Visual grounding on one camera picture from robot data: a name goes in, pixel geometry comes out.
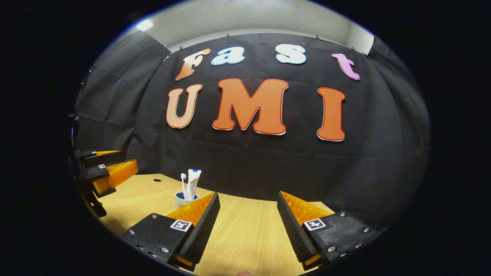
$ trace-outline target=toothbrush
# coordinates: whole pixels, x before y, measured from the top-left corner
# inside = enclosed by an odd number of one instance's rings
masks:
[[[182,181],[182,184],[183,184],[183,198],[186,198],[186,189],[184,189],[184,179],[186,179],[186,174],[185,173],[181,173],[181,181]]]

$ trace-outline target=white cup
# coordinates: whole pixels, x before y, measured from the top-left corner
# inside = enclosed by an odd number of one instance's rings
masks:
[[[184,202],[186,205],[188,205],[191,202],[199,199],[199,196],[197,194],[195,194],[193,200],[185,200],[183,192],[177,192],[175,197],[176,197],[176,210],[179,209],[179,203],[181,203],[181,202]]]

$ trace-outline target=black backdrop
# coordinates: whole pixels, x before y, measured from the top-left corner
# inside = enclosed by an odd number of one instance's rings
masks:
[[[307,201],[321,200],[334,211],[356,213],[377,229],[395,219],[419,186],[429,152],[428,114],[414,78],[380,39],[367,58],[312,37],[244,34],[190,46],[162,62],[168,51],[157,41],[141,31],[128,36],[95,62],[79,94],[79,149],[127,150],[127,158],[138,160],[139,173],[174,179],[188,168],[201,169],[200,186],[220,193],[275,200],[278,191],[285,191]],[[307,61],[277,61],[275,47],[283,43],[304,47]],[[233,46],[245,49],[243,61],[210,63],[218,51]],[[154,49],[153,55],[145,48]],[[193,67],[194,73],[176,81],[183,59],[206,48],[211,53]],[[354,62],[359,81],[343,73],[331,56],[335,53]],[[241,79],[250,95],[265,79],[286,81],[286,133],[262,135],[252,125],[245,131],[238,126],[214,129],[221,99],[218,82],[228,78]],[[165,119],[168,92],[197,83],[203,88],[191,123],[171,128]],[[346,96],[346,137],[341,142],[317,137],[324,114],[320,87]],[[184,93],[178,115],[184,113],[186,99]]]
[[[13,21],[5,29],[13,54],[7,66],[14,68],[7,76],[16,84],[7,94],[14,99],[6,111],[22,126],[7,135],[7,147],[12,145],[7,148],[7,175],[19,179],[5,203],[7,223],[12,222],[6,228],[7,273],[171,275],[122,244],[89,213],[70,183],[68,147],[63,146],[70,135],[69,126],[63,127],[66,114],[73,111],[85,70],[130,23],[130,13],[146,14],[160,5],[90,0],[18,4],[22,6],[9,12]],[[393,227],[323,274],[483,272],[487,261],[479,244],[489,237],[479,210],[487,168],[480,162],[486,143],[478,130],[488,109],[486,98],[479,98],[485,82],[475,80],[486,80],[485,70],[477,69],[487,52],[476,41],[478,27],[486,25],[485,9],[469,2],[423,1],[343,1],[329,7],[382,37],[415,74],[428,104],[432,141],[423,184]],[[35,83],[27,81],[30,77]],[[41,180],[48,183],[41,185]]]

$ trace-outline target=toothpaste tube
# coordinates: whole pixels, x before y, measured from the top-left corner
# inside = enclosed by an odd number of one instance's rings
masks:
[[[201,170],[199,169],[189,169],[188,170],[188,187],[186,188],[186,197],[185,200],[193,200],[194,195],[196,193],[196,186],[198,186],[199,176],[201,174]]]

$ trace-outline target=light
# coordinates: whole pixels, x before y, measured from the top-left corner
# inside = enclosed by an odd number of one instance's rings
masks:
[[[138,24],[136,27],[142,31],[148,30],[151,26],[153,26],[153,23],[150,22],[148,19],[143,21],[142,23]]]

